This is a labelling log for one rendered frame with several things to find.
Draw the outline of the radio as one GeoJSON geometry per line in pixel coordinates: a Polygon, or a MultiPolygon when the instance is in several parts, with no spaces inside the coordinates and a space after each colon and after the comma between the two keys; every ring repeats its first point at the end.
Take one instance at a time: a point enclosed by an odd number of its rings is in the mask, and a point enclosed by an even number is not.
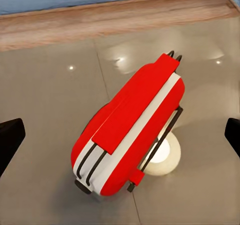
{"type": "Polygon", "coordinates": [[[127,182],[130,193],[144,176],[183,111],[185,85],[176,73],[182,55],[163,53],[155,63],[142,66],[115,97],[91,118],[71,152],[75,185],[86,194],[94,190],[112,196],[127,182]],[[137,166],[174,111],[177,113],[141,170],[137,166]]]}

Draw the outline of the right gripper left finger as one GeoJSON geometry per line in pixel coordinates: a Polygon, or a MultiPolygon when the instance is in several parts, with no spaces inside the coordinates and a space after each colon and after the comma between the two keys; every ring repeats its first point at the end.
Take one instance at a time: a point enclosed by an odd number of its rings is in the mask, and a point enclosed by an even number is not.
{"type": "Polygon", "coordinates": [[[0,124],[0,177],[26,136],[21,118],[0,124]]]}

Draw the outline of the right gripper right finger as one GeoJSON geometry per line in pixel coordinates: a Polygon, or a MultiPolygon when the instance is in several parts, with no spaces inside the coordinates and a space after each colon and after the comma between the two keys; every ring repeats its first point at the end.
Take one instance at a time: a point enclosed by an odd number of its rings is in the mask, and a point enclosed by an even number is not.
{"type": "Polygon", "coordinates": [[[225,137],[240,157],[240,120],[229,118],[225,128],[225,137]]]}

